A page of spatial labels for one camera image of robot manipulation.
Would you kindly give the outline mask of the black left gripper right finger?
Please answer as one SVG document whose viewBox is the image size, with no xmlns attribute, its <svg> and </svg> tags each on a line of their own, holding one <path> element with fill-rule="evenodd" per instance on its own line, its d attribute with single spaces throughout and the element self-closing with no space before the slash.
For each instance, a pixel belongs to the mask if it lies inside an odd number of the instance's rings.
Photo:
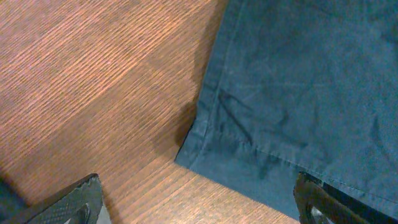
<svg viewBox="0 0 398 224">
<path fill-rule="evenodd" d="M 397 224 L 395 218 L 306 172 L 298 174 L 293 195 L 301 224 Z"/>
</svg>

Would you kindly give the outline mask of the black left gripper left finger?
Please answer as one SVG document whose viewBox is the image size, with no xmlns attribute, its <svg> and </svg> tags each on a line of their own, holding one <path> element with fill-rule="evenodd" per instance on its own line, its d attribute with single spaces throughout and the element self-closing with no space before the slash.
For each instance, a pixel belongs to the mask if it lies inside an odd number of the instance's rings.
<svg viewBox="0 0 398 224">
<path fill-rule="evenodd" d="M 99 176 L 98 174 L 87 175 L 32 206 L 28 206 L 2 180 L 1 223 L 104 223 L 104 198 Z"/>
</svg>

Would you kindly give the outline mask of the navy blue shorts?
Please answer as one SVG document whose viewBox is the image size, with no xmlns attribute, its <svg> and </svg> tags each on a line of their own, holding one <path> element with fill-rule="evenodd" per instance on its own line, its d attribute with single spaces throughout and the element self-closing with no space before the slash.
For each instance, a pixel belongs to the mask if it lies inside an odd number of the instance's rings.
<svg viewBox="0 0 398 224">
<path fill-rule="evenodd" d="M 233 0 L 176 163 L 292 218 L 307 172 L 397 216 L 397 2 Z"/>
</svg>

